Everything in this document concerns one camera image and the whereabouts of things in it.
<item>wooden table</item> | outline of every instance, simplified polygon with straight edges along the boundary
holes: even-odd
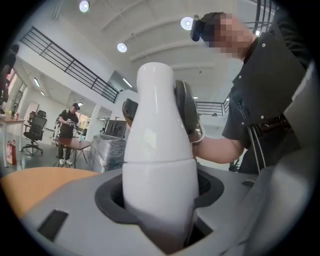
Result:
[[[0,179],[0,185],[13,211],[21,218],[63,184],[98,174],[73,168],[37,167],[12,172]]]
[[[10,114],[6,114],[5,118],[0,118],[0,124],[2,124],[2,154],[3,154],[3,164],[5,167],[8,167],[7,165],[7,158],[6,158],[6,145],[7,145],[7,127],[11,125],[21,125],[21,134],[19,138],[19,151],[21,151],[22,148],[22,135],[24,132],[24,122],[25,120],[18,118],[15,119]]]
[[[78,151],[81,151],[86,163],[88,163],[84,154],[84,149],[91,146],[90,141],[87,141],[87,140],[79,141],[78,138],[55,138],[54,141],[68,148],[71,148],[73,150],[70,153],[70,155],[73,153],[74,168],[76,168],[76,161],[78,160],[78,157],[77,157]]]

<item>person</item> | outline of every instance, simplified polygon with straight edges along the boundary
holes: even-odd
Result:
[[[206,22],[201,35],[205,44],[241,60],[243,66],[229,94],[224,138],[205,137],[193,145],[193,154],[228,164],[246,148],[239,172],[258,174],[264,166],[273,166],[300,148],[283,112],[311,62],[311,54],[283,9],[276,10],[271,26],[260,37],[223,12],[208,13],[202,21]],[[248,127],[255,127],[254,132]],[[255,150],[258,142],[264,159]]]
[[[78,126],[79,120],[76,112],[80,109],[77,103],[74,103],[72,107],[68,110],[62,111],[59,115],[58,121],[61,123],[59,138],[72,139],[74,128]],[[65,163],[72,165],[72,161],[69,160],[71,153],[71,148],[66,147],[65,159],[64,159],[64,145],[59,144],[58,157],[59,163],[64,165]]]
[[[9,53],[5,56],[4,61],[1,63],[1,77],[0,77],[0,117],[5,116],[5,112],[2,109],[3,102],[7,102],[9,94],[7,87],[7,75],[10,74],[12,68],[16,63],[16,55],[19,51],[19,45],[13,44],[9,48]]]

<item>white bottle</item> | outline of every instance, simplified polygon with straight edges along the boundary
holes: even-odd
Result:
[[[173,70],[144,64],[137,74],[139,105],[127,140],[122,182],[125,208],[165,253],[183,248],[194,199],[196,161],[179,115]]]

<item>floor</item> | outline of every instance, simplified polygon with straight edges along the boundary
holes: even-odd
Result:
[[[19,137],[8,132],[7,133],[7,141],[15,140],[19,141]],[[16,147],[16,159],[17,164],[11,165],[8,164],[8,167],[4,166],[3,160],[3,152],[2,152],[2,137],[0,136],[0,177],[8,175],[12,172],[19,171],[26,168],[34,168],[34,167],[52,167],[56,161],[58,160],[58,147],[51,144],[44,144],[38,141],[39,147],[43,150],[43,155],[39,150],[34,151],[34,155],[31,155],[31,149],[24,149],[23,152],[19,151],[19,148]],[[22,146],[29,144],[30,140],[23,138]],[[85,158],[88,160],[88,152],[83,151],[85,153]],[[76,162],[77,169],[89,170],[89,166],[87,165],[84,156],[81,154]]]

